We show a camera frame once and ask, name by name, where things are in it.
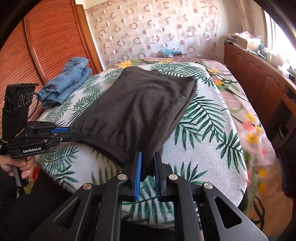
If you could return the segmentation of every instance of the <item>metal screw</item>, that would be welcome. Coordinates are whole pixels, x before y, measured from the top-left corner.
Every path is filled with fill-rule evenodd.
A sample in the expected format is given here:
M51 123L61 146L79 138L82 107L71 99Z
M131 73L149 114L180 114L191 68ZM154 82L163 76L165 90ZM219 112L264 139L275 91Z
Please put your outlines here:
M84 190L89 190L89 189L91 189L91 183L85 183L85 184L83 184L82 188L83 188Z
M212 189L213 188L213 184L212 183L205 183L204 184L205 189Z
M178 179L178 176L176 174L171 174L168 176L169 179L171 180L177 180Z
M117 176L117 178L118 178L119 180L125 180L125 179L126 179L126 175L125 175L125 174L119 174L119 175Z

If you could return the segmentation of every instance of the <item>person's arm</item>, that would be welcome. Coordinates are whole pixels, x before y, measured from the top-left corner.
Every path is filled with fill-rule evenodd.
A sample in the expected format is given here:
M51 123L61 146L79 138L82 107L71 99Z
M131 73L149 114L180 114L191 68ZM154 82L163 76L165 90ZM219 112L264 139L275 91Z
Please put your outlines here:
M12 166L19 167L22 171L23 179L30 179L34 171L35 156L28 156L27 161L24 159L12 159L10 155L0 156L0 168L9 176L14 176Z

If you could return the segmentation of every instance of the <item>bed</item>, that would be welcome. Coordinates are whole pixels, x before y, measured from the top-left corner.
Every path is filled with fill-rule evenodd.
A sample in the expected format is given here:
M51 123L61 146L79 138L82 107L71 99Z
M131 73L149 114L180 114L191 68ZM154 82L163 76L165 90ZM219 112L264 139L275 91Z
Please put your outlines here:
M219 62L196 58L124 61L90 76L67 101L47 109L39 120L70 125L129 66L195 75L196 95L164 145L163 162L189 182L212 182L236 206L240 204L268 237L279 236L291 220L293 201L282 191L279 162L255 111L239 83ZM101 153L71 142L38 156L37 162L72 192L86 182L98 185L121 172ZM123 219L172 229L173 206L157 202L154 178L142 182L140 190L137 203L123 204Z

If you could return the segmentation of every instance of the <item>orange louvered door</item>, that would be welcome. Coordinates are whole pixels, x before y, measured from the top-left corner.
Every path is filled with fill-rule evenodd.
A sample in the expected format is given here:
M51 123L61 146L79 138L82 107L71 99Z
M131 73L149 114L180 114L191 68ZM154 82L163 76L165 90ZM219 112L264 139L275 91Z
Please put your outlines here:
M2 108L4 106L6 86L18 83L38 83L39 86L36 87L36 92L43 86L30 56L23 22L17 25L0 51L0 135L2 135ZM29 115L34 110L36 102L34 98ZM39 105L30 120L35 120L41 113L42 109Z
M88 58L71 1L42 0L26 16L32 44L48 80L56 76L70 58Z

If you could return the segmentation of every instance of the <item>dark gray garment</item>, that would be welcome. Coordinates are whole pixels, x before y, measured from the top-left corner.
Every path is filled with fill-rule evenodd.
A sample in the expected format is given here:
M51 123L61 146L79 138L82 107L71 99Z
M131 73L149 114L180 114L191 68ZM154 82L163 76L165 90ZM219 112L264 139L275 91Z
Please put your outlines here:
M196 92L195 77L125 68L116 83L73 123L82 142L123 167L142 152L142 180L154 175L153 156L182 118Z

